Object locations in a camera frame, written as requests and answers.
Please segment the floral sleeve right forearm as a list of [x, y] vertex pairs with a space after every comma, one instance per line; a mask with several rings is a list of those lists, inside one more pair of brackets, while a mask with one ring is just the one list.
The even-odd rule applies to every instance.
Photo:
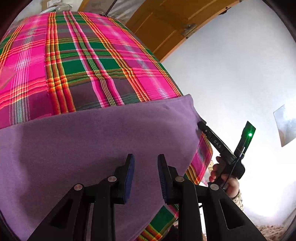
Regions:
[[243, 203], [240, 190], [238, 191], [237, 195], [232, 198], [232, 200], [243, 211]]

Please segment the person right hand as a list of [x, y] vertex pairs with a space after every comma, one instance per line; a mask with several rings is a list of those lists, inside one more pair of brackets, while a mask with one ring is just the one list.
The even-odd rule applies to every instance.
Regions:
[[[219, 156], [216, 157], [216, 161], [218, 163], [213, 165], [213, 170], [210, 172], [209, 181], [214, 182], [218, 177], [217, 171], [218, 168], [221, 166], [220, 163], [223, 159]], [[238, 179], [233, 176], [228, 176], [227, 174], [223, 174], [221, 178], [226, 181], [227, 189], [226, 193], [230, 198], [235, 198], [239, 193], [239, 182]]]

